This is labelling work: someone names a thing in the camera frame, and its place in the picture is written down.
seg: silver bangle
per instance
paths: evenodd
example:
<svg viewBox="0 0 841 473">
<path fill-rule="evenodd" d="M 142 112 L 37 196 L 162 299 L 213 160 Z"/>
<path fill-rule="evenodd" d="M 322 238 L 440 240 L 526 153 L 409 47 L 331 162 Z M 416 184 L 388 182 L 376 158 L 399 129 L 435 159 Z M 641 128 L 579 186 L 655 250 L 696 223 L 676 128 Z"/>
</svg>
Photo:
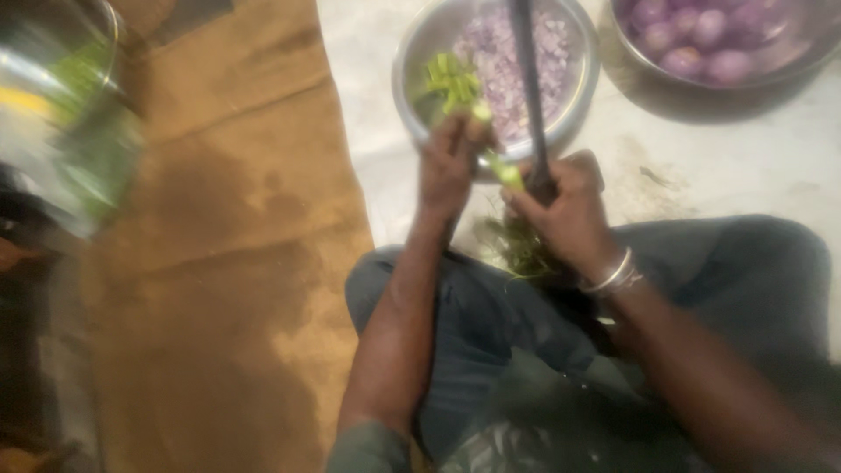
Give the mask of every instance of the silver bangle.
<svg viewBox="0 0 841 473">
<path fill-rule="evenodd" d="M 595 293 L 601 292 L 605 288 L 609 287 L 611 284 L 613 284 L 618 279 L 621 282 L 625 282 L 625 280 L 630 275 L 630 274 L 625 274 L 625 272 L 628 269 L 628 267 L 632 267 L 632 265 L 630 264 L 631 263 L 631 254 L 632 254 L 631 247 L 626 247 L 625 248 L 625 257 L 622 259 L 622 263 L 619 265 L 619 268 L 617 268 L 616 271 L 613 272 L 611 277 L 607 278 L 603 283 L 595 285 L 595 286 L 584 287 L 583 285 L 581 285 L 579 287 L 581 292 L 583 292 L 585 294 L 595 294 Z"/>
</svg>

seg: dark trousers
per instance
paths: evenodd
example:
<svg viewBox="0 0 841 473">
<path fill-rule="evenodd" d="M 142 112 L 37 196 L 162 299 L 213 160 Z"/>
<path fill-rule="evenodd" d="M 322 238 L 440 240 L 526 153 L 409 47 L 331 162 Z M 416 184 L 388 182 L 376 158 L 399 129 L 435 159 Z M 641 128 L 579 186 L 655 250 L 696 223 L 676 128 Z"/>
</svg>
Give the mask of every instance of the dark trousers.
<svg viewBox="0 0 841 473">
<path fill-rule="evenodd" d="M 641 273 L 748 359 L 826 357 L 829 255 L 806 227 L 751 215 L 615 232 L 633 249 Z M 368 323 L 399 252 L 379 248 L 348 276 L 347 306 L 357 332 Z M 581 328 L 592 317 L 587 302 L 577 293 L 549 297 L 496 268 L 445 255 L 431 385 L 418 414 L 420 441 L 434 461 L 457 446 L 512 347 L 572 376 L 587 369 L 598 353 Z"/>
</svg>

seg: sleeve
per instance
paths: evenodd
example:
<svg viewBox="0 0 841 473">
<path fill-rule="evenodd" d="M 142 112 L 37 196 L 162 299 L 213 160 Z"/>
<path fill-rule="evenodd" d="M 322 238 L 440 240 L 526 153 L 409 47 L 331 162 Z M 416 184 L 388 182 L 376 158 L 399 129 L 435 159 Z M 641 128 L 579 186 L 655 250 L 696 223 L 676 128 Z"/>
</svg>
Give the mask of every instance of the sleeve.
<svg viewBox="0 0 841 473">
<path fill-rule="evenodd" d="M 362 423 L 336 438 L 326 473 L 410 473 L 409 445 L 379 422 Z"/>
</svg>

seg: hand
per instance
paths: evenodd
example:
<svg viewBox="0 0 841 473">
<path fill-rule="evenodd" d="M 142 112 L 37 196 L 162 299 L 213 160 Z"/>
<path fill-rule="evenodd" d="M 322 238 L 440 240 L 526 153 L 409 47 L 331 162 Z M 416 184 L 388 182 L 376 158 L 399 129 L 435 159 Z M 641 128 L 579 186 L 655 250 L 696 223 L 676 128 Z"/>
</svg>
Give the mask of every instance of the hand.
<svg viewBox="0 0 841 473">
<path fill-rule="evenodd" d="M 470 195 L 476 154 L 490 140 L 489 125 L 470 114 L 450 114 L 432 131 L 420 156 L 419 217 L 448 226 L 458 220 Z"/>
<path fill-rule="evenodd" d="M 530 166 L 521 168 L 528 174 Z M 540 234 L 549 250 L 599 284 L 621 261 L 599 193 L 604 188 L 592 151 L 579 151 L 549 163 L 558 197 L 543 207 L 526 192 L 503 191 L 503 200 Z"/>
</svg>

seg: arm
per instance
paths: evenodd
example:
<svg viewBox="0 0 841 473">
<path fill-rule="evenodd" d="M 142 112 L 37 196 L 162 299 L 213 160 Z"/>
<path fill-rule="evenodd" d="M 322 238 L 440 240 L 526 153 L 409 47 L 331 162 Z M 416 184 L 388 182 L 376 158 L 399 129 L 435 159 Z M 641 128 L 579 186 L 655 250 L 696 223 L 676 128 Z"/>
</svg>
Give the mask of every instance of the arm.
<svg viewBox="0 0 841 473">
<path fill-rule="evenodd" d="M 410 435 L 430 375 L 438 264 L 467 203 L 484 135 L 483 125 L 455 114 L 422 153 L 415 223 L 359 338 L 339 413 L 340 432 L 376 420 Z"/>
<path fill-rule="evenodd" d="M 558 199 L 548 208 L 528 194 L 507 194 L 553 253 L 600 283 L 622 260 L 599 197 L 598 165 L 589 152 L 555 162 Z M 757 460 L 819 459 L 822 440 L 755 369 L 692 315 L 640 280 L 608 298 L 618 312 L 617 344 L 643 368 L 681 425 L 722 466 Z"/>
</svg>

